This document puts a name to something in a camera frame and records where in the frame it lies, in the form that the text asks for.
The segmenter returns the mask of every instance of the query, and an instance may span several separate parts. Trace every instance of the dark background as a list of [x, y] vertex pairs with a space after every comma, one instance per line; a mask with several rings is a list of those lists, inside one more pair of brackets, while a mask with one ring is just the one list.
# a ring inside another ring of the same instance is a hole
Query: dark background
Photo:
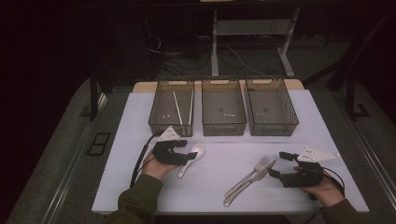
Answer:
[[[305, 7], [295, 34], [353, 37], [353, 30], [370, 20], [371, 13], [367, 7]], [[394, 14], [364, 51], [353, 76], [396, 123]], [[186, 47], [197, 35], [211, 31], [207, 29], [210, 15], [195, 12], [171, 17], [158, 13], [161, 23], [155, 24], [155, 32], [174, 43], [183, 35], [185, 41], [180, 45]], [[64, 0], [0, 3], [0, 223], [6, 222], [71, 97], [90, 72], [98, 75], [104, 91], [111, 91], [119, 83], [133, 84], [155, 77], [141, 19], [141, 14], [131, 13], [81, 16]], [[167, 33], [167, 27], [178, 29]]]

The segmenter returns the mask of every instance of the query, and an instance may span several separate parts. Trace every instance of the plastic bin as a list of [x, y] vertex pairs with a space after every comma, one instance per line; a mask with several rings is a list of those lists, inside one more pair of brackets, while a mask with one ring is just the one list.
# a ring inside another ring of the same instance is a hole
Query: plastic bin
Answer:
[[253, 136], [291, 136], [299, 124], [282, 78], [247, 77], [245, 102]]
[[247, 125], [237, 77], [208, 77], [202, 81], [204, 136], [243, 135]]
[[165, 131], [172, 125], [177, 134], [192, 136], [194, 81], [188, 78], [165, 77], [158, 81], [148, 125], [152, 133]]

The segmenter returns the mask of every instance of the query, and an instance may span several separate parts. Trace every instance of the white table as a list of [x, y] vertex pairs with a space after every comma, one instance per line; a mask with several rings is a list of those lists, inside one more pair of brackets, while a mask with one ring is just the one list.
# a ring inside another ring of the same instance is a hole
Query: white table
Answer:
[[[135, 88], [128, 98], [92, 207], [93, 212], [108, 214], [117, 210], [119, 195], [129, 188], [137, 158], [151, 137], [148, 121], [155, 85], [154, 88], [152, 84], [148, 86], [150, 91]], [[253, 137], [249, 134], [248, 125], [243, 136], [204, 137], [202, 94], [196, 88], [193, 137], [182, 138], [189, 143], [177, 152], [188, 153], [194, 144], [203, 143], [205, 154], [190, 166], [183, 178], [177, 178], [178, 169], [165, 178], [158, 213], [273, 215], [317, 212], [320, 207], [318, 202], [310, 201], [299, 189], [283, 188], [279, 180], [269, 175], [245, 189], [229, 207], [223, 205], [224, 193], [251, 172], [256, 162], [265, 155], [277, 159], [274, 169], [288, 174], [293, 172], [292, 167], [297, 163], [281, 160], [279, 151], [300, 153], [304, 147], [312, 147], [338, 153], [310, 92], [288, 88], [300, 121], [291, 137]], [[153, 148], [155, 142], [156, 138], [148, 149]], [[342, 159], [320, 164], [343, 177], [346, 196], [359, 212], [369, 211]]]

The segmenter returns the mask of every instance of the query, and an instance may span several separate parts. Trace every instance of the spoon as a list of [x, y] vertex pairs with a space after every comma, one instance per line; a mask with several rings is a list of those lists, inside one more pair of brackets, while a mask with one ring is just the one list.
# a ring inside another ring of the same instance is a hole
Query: spoon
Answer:
[[183, 177], [184, 173], [186, 173], [187, 168], [189, 168], [193, 161], [198, 160], [202, 156], [202, 154], [204, 154], [204, 151], [204, 144], [195, 144], [194, 146], [192, 146], [190, 153], [197, 152], [197, 155], [195, 159], [187, 161], [186, 165], [181, 167], [180, 171], [177, 174], [177, 177]]

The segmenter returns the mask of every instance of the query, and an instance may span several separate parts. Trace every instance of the green sleeve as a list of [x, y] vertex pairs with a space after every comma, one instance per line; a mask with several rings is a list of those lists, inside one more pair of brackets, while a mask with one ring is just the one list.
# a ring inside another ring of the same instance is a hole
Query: green sleeve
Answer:
[[139, 176], [134, 186], [120, 195], [119, 210], [106, 217], [103, 223], [153, 223], [162, 187], [163, 183], [150, 175]]
[[372, 223], [363, 214], [359, 214], [347, 199], [333, 206], [321, 208], [320, 213], [327, 224]]

